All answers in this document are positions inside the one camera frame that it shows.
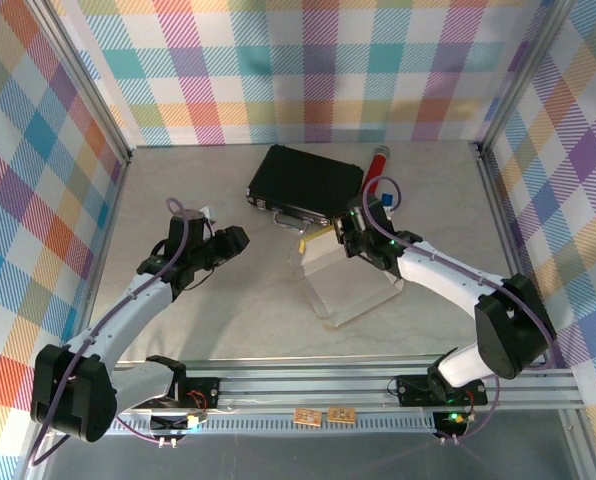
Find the red marker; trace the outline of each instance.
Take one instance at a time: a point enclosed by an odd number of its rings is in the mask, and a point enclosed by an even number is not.
[[[386,147],[385,145],[382,145],[374,150],[374,159],[371,161],[371,166],[369,167],[369,171],[365,177],[365,183],[362,185],[362,192],[365,191],[365,186],[367,186],[371,180],[382,175],[382,171],[385,169],[385,164],[387,163],[389,155],[389,147]],[[376,187],[378,187],[378,182],[374,183],[369,188],[369,193],[373,193],[375,195]]]

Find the plaid wallpaper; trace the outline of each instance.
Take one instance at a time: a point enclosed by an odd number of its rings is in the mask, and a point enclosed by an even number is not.
[[[152,146],[473,140],[549,2],[54,0]]]
[[[596,432],[596,0],[576,3],[494,153]]]
[[[70,336],[121,163],[24,4],[0,0],[0,479],[38,350]]]

